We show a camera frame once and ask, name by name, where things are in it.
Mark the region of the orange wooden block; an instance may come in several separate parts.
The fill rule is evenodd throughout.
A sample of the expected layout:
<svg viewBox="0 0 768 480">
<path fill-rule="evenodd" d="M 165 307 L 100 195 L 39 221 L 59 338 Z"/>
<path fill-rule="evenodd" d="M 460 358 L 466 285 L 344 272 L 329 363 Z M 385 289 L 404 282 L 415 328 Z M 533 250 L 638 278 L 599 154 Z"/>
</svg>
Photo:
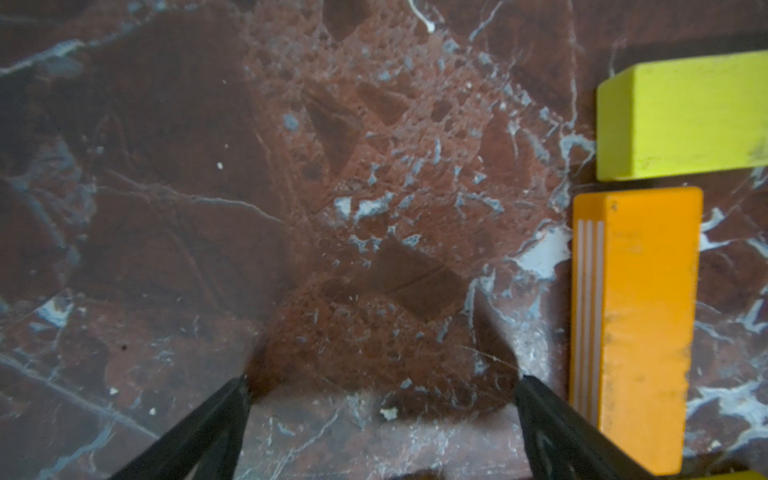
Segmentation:
<svg viewBox="0 0 768 480">
<path fill-rule="evenodd" d="M 703 193 L 587 193 L 572 221 L 569 401 L 656 475 L 682 465 Z"/>
</svg>

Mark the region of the large yellow-green wooden block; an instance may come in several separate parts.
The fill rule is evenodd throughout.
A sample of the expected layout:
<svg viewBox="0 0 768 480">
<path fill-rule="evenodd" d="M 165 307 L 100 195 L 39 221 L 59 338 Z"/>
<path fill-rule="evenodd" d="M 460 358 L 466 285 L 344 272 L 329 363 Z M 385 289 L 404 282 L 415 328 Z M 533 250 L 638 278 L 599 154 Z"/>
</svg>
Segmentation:
<svg viewBox="0 0 768 480">
<path fill-rule="evenodd" d="M 765 51 L 640 63 L 597 89 L 600 181 L 766 164 Z"/>
</svg>

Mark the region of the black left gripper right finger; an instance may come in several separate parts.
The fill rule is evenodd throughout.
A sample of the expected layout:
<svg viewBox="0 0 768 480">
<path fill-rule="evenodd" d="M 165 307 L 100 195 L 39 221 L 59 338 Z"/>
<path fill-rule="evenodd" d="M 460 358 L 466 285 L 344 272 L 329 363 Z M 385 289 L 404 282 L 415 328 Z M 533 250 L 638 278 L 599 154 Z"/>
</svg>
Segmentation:
<svg viewBox="0 0 768 480">
<path fill-rule="evenodd" d="M 524 376 L 515 387 L 524 447 L 535 479 L 652 479 L 547 385 Z"/>
</svg>

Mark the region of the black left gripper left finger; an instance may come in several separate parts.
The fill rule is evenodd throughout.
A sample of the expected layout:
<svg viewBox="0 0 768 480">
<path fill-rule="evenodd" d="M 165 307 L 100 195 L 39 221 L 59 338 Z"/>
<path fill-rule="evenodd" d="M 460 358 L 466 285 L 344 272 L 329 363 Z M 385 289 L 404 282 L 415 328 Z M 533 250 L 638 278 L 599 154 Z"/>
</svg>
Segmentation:
<svg viewBox="0 0 768 480">
<path fill-rule="evenodd" d="M 236 377 L 112 477 L 232 479 L 250 408 L 247 378 Z"/>
</svg>

